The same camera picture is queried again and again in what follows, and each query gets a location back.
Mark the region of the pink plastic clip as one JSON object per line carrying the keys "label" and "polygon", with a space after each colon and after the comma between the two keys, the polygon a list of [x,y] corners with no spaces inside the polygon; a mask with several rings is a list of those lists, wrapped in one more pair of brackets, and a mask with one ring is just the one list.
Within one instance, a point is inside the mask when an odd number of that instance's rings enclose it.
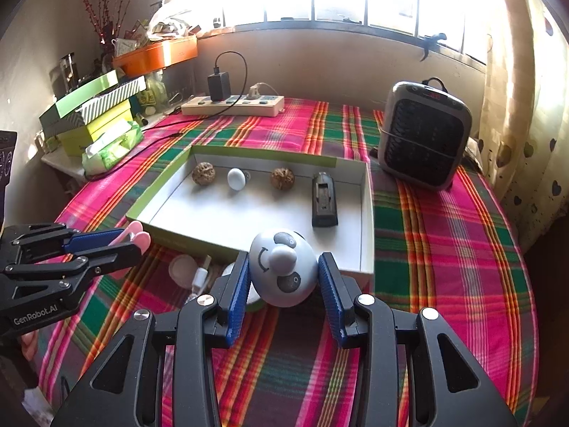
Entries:
{"label": "pink plastic clip", "polygon": [[139,221],[133,221],[130,222],[124,230],[122,230],[121,234],[109,243],[109,247],[115,247],[119,244],[125,243],[133,244],[139,249],[139,258],[134,262],[130,262],[126,268],[111,273],[110,276],[115,280],[121,280],[124,278],[130,270],[140,262],[142,256],[150,246],[151,237],[150,234],[144,230],[143,225]]}

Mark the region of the white round lidded jar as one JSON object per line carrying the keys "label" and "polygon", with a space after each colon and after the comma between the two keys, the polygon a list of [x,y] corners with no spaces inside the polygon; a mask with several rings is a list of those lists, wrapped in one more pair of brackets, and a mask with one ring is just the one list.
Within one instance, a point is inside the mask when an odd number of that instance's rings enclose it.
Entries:
{"label": "white round lidded jar", "polygon": [[198,264],[193,257],[180,254],[170,262],[169,275],[177,286],[190,289],[197,269]]}

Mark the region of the large brown walnut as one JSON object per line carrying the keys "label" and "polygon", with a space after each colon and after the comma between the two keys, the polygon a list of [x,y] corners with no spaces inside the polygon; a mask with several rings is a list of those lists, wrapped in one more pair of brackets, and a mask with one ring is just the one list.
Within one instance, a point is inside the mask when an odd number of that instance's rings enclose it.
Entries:
{"label": "large brown walnut", "polygon": [[191,172],[192,181],[199,186],[208,186],[216,178],[216,170],[209,162],[201,162]]}

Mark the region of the white round ball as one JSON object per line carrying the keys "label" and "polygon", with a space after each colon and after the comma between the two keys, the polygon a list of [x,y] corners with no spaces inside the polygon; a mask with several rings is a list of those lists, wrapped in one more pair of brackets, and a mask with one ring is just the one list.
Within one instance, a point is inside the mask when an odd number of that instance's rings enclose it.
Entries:
{"label": "white round ball", "polygon": [[250,180],[250,175],[247,171],[240,168],[232,168],[228,171],[227,181],[229,188],[233,191],[242,191]]}

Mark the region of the white panda toy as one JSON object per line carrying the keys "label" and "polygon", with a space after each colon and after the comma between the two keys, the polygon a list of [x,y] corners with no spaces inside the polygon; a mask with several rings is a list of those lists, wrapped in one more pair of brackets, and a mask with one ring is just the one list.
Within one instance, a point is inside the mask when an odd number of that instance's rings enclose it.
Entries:
{"label": "white panda toy", "polygon": [[297,306],[317,286],[317,256],[296,231],[258,234],[249,250],[249,269],[256,293],[271,306]]}

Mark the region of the black battery charger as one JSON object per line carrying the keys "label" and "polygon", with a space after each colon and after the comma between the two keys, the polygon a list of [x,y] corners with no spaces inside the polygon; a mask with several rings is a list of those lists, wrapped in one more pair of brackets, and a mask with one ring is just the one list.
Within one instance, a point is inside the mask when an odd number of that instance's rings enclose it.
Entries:
{"label": "black battery charger", "polygon": [[312,197],[312,226],[335,227],[339,223],[336,186],[329,174],[320,172],[313,177]]}

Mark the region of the small brown walnut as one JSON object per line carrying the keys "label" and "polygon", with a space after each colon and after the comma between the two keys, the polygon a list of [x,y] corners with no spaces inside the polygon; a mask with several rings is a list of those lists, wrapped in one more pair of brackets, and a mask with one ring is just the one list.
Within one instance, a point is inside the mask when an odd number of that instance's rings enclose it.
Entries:
{"label": "small brown walnut", "polygon": [[290,190],[295,183],[295,174],[289,168],[276,168],[270,174],[271,185],[280,191]]}

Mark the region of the white green thread spool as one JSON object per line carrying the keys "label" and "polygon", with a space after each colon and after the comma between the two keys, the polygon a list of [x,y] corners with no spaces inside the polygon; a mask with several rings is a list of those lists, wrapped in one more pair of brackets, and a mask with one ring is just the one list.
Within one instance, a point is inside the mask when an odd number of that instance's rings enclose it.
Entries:
{"label": "white green thread spool", "polygon": [[[226,265],[223,269],[222,276],[230,276],[233,273],[234,265],[234,262]],[[266,303],[263,301],[263,299],[261,299],[260,294],[257,293],[256,288],[251,281],[249,282],[246,301],[243,301],[243,292],[244,288],[240,287],[238,290],[238,302],[241,305],[245,305],[245,308],[248,312],[257,312],[266,306]]]}

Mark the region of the yellow green box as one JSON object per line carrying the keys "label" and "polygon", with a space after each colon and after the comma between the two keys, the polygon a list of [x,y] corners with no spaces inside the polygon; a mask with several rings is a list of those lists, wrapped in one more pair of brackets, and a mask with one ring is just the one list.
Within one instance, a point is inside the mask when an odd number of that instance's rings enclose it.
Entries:
{"label": "yellow green box", "polygon": [[58,134],[57,139],[67,155],[70,157],[80,157],[88,146],[93,144],[112,126],[121,121],[131,120],[130,102],[129,100],[125,100],[87,125],[82,125]]}

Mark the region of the striped white box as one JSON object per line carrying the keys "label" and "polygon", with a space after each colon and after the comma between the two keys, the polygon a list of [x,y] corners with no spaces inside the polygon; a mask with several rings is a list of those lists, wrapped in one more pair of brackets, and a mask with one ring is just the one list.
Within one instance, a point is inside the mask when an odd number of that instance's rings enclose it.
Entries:
{"label": "striped white box", "polygon": [[77,106],[67,114],[57,112],[53,106],[41,115],[39,121],[46,138],[89,125],[96,118],[110,111],[122,102],[128,101],[147,87],[145,77],[139,76],[130,80],[109,93],[94,97],[83,105]]}

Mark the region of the plaid pink green cloth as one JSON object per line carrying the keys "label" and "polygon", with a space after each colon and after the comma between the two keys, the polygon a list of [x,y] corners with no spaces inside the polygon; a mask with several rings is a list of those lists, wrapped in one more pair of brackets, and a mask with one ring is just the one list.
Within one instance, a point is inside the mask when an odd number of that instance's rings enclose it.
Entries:
{"label": "plaid pink green cloth", "polygon": [[[367,161],[383,115],[355,106],[290,99],[276,118],[166,118],[137,156],[86,185],[60,215],[89,231],[123,224],[143,190],[190,144],[277,149]],[[389,306],[435,307],[484,367],[520,425],[537,386],[538,333],[527,269],[515,235],[484,178],[461,167],[448,190],[431,192],[371,172],[373,293]],[[174,310],[185,293],[169,275],[175,252],[153,246],[122,280],[106,276],[80,312],[38,335],[38,386],[58,408],[130,315]],[[248,314],[235,345],[214,356],[226,426],[344,426],[358,352],[333,340],[320,300]]]}

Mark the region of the green white cardboard tray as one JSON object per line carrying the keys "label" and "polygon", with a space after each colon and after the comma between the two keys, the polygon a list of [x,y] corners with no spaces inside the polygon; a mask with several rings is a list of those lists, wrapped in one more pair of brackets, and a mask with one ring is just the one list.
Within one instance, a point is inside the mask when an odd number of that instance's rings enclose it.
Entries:
{"label": "green white cardboard tray", "polygon": [[[191,172],[201,162],[216,170],[214,182],[199,186]],[[250,180],[236,192],[228,171],[240,168]],[[275,189],[270,174],[289,168],[295,174],[288,191]],[[335,227],[312,226],[313,177],[325,172],[335,181]],[[126,213],[151,239],[194,257],[210,255],[228,264],[246,251],[260,233],[292,230],[315,253],[333,253],[340,271],[368,290],[374,283],[374,221],[369,165],[339,157],[257,148],[192,144],[181,152],[138,197]]]}

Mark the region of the black power adapter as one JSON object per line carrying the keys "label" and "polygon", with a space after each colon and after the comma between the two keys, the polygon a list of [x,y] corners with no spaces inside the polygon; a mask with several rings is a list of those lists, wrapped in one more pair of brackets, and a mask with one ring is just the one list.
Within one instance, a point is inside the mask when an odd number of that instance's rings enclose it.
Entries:
{"label": "black power adapter", "polygon": [[219,67],[213,68],[213,74],[207,77],[207,85],[212,102],[225,101],[232,95],[229,74],[221,72]]}

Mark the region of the beige power strip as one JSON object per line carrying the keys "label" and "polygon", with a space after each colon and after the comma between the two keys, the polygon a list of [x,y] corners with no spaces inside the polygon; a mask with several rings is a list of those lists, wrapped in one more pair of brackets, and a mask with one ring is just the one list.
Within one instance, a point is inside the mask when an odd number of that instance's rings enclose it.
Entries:
{"label": "beige power strip", "polygon": [[285,108],[281,95],[262,95],[257,99],[248,99],[232,95],[223,101],[212,101],[209,96],[196,96],[180,106],[184,116],[257,116],[276,117]]}

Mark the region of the grey black space heater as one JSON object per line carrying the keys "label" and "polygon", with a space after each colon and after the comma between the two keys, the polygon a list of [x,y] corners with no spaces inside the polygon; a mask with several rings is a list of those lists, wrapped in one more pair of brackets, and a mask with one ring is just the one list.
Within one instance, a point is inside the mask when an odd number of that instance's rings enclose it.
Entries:
{"label": "grey black space heater", "polygon": [[446,190],[472,129],[468,106],[443,81],[399,81],[390,89],[379,126],[377,160],[385,172],[434,191]]}

